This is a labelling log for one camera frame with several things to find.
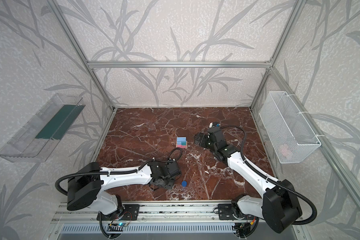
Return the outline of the light blue long block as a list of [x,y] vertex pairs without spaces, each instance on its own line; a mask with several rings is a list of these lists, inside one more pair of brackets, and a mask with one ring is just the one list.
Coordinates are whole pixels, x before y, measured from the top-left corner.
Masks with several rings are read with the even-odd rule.
[[177,137],[177,144],[182,144],[182,142],[186,142],[187,138],[186,137]]

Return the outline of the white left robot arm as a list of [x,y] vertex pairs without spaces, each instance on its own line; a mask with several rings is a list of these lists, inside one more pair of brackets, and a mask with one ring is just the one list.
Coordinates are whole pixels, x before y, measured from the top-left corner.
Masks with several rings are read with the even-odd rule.
[[55,182],[58,192],[67,197],[67,210],[89,208],[98,212],[98,220],[116,220],[127,212],[118,195],[107,191],[129,185],[153,185],[170,190],[181,170],[176,161],[150,160],[141,166],[128,168],[100,167],[89,163],[74,174],[60,177]]

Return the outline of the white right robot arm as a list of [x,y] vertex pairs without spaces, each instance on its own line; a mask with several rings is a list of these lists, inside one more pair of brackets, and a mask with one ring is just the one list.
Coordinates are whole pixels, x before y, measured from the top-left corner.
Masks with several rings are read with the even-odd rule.
[[233,213],[241,219],[252,215],[264,220],[280,234],[290,225],[307,225],[318,215],[315,204],[295,191],[288,180],[280,181],[251,162],[242,147],[228,144],[223,127],[211,123],[206,133],[194,136],[194,143],[209,150],[219,161],[242,176],[260,195],[259,198],[241,195],[232,200]]

